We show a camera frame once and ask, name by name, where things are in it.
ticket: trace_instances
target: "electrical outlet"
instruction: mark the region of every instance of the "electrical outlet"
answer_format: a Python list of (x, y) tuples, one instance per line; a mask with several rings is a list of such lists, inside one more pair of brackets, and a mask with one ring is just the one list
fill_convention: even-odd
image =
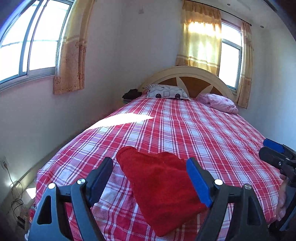
[(144, 13), (144, 9), (143, 7), (139, 9), (139, 14), (143, 14)]
[(0, 162), (1, 162), (2, 168), (6, 171), (4, 163), (6, 163), (7, 167), (9, 166), (8, 161), (6, 160), (6, 157), (5, 156), (0, 157)]

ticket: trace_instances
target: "curtain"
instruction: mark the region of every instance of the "curtain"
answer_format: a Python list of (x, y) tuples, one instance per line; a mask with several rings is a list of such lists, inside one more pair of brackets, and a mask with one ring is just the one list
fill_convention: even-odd
[(237, 92), (237, 105), (247, 109), (252, 84), (252, 34), (250, 25), (242, 22), (242, 66)]
[(76, 0), (66, 23), (54, 77), (54, 94), (84, 89), (87, 32), (95, 0)]
[(218, 9), (184, 1), (183, 27), (176, 66), (186, 65), (219, 75), (221, 59), (221, 15)]

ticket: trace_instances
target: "red towel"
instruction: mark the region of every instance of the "red towel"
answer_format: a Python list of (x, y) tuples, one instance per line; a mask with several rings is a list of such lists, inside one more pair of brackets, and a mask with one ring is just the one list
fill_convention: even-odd
[(186, 161), (172, 153), (144, 154), (121, 148), (116, 159), (131, 183), (146, 222), (162, 237), (206, 210), (186, 172)]

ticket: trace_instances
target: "metal screw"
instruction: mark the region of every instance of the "metal screw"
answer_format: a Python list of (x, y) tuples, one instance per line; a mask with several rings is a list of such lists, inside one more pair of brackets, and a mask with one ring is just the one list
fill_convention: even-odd
[(252, 186), (250, 184), (245, 184), (244, 187), (247, 190), (251, 190), (252, 189)]
[(77, 184), (82, 185), (85, 183), (85, 179), (81, 178), (77, 181)]
[(48, 188), (49, 188), (49, 189), (54, 189), (54, 188), (55, 188), (55, 184), (54, 184), (54, 183), (50, 183), (50, 184), (48, 184)]
[(223, 184), (223, 181), (220, 180), (220, 179), (216, 179), (215, 184), (218, 185), (218, 186), (221, 186)]

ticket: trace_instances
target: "cable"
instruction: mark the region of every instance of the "cable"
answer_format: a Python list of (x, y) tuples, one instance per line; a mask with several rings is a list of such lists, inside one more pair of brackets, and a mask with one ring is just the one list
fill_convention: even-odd
[[(16, 184), (17, 184), (17, 183), (19, 183), (19, 184), (21, 185), (21, 187), (22, 187), (22, 184), (21, 184), (19, 181), (15, 181), (15, 182), (13, 182), (12, 179), (11, 179), (11, 176), (10, 176), (10, 173), (9, 173), (9, 170), (8, 170), (8, 167), (7, 167), (7, 164), (6, 164), (6, 163), (4, 163), (4, 167), (5, 167), (6, 170), (8, 171), (9, 178), (10, 178), (10, 180), (11, 180), (11, 182), (12, 182), (11, 194), (12, 194), (12, 197), (14, 198), (14, 201), (11, 202), (11, 205), (10, 205), (11, 209), (13, 209), (12, 206), (13, 206), (15, 203), (18, 204), (18, 206), (16, 206), (16, 207), (13, 209), (13, 217), (14, 217), (14, 219), (15, 219), (15, 217), (17, 218), (17, 215), (15, 214), (15, 210), (16, 210), (18, 207), (20, 207), (20, 206), (22, 206), (22, 205), (24, 204), (24, 202), (23, 202), (23, 200), (22, 200), (22, 194), (20, 194), (20, 192), (19, 192), (18, 189), (16, 188)], [(17, 190), (17, 192), (18, 192), (20, 198), (15, 198), (15, 196), (13, 195), (13, 187)]]

